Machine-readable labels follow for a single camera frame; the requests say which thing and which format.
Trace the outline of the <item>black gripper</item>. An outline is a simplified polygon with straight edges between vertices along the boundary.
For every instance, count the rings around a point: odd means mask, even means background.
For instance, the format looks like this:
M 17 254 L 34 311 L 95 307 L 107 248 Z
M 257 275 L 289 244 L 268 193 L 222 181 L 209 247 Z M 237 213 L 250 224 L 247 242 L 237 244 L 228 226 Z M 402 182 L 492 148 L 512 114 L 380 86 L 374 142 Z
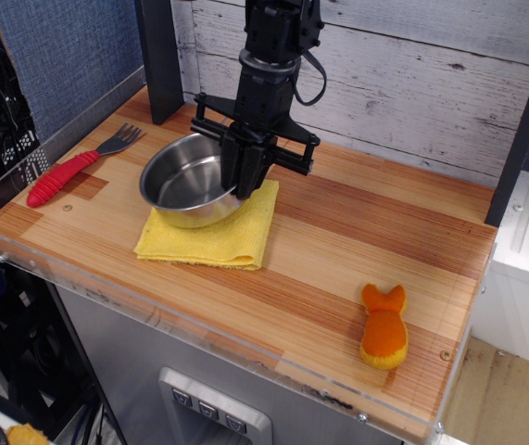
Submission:
M 307 175 L 318 137 L 290 116 L 300 64 L 244 62 L 236 98 L 195 96 L 193 129 L 221 147 L 221 185 L 240 200 L 261 187 L 275 163 Z

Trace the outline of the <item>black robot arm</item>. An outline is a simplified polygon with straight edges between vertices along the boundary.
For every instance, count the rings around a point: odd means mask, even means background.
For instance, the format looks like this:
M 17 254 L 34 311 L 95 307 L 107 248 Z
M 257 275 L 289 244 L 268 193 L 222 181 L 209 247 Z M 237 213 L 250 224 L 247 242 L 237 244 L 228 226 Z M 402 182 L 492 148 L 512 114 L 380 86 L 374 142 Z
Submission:
M 241 200 L 261 187 L 273 164 L 304 175 L 311 171 L 320 139 L 294 122 L 290 109 L 294 101 L 318 101 L 304 100 L 297 80 L 302 61 L 323 70 L 310 52 L 323 27 L 317 1 L 246 2 L 236 97 L 195 96 L 192 128 L 219 144 L 221 185 Z

